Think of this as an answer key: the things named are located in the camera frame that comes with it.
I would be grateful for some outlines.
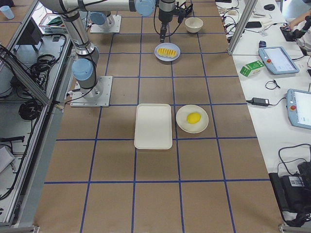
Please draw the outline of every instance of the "yellow lemon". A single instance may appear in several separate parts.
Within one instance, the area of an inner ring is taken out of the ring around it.
[[[187,122],[189,124],[196,124],[200,121],[200,119],[201,119],[201,115],[199,113],[190,113],[187,116]]]

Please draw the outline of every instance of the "brown table surface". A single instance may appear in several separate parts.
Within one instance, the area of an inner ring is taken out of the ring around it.
[[[114,76],[110,106],[65,108],[34,222],[42,232],[278,232],[282,220],[217,7],[193,3],[203,29],[190,34],[183,23],[166,39],[181,50],[173,62],[154,55],[152,17],[122,12],[119,34],[90,35],[101,53],[98,75]],[[135,149],[140,103],[171,106],[171,149]],[[187,104],[206,110],[203,132],[177,126]]]

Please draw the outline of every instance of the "label sticker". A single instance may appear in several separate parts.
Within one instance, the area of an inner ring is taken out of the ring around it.
[[[302,187],[303,185],[303,181],[301,177],[296,177],[296,176],[290,176],[290,182],[292,187]]]

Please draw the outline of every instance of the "power adapter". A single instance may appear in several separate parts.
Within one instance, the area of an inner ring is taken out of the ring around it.
[[[269,106],[269,100],[268,99],[262,99],[262,98],[252,98],[251,100],[247,100],[246,102],[252,104],[252,105],[258,105],[258,106]]]

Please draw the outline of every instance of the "person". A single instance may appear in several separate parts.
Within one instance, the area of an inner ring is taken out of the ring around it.
[[[301,30],[303,26],[306,24],[305,17],[311,16],[311,10],[303,13],[299,17],[295,18],[290,22],[288,28],[290,31],[294,31],[296,29]],[[301,38],[297,39],[297,45],[301,48],[301,50],[305,53],[311,52],[311,31],[308,30]]]

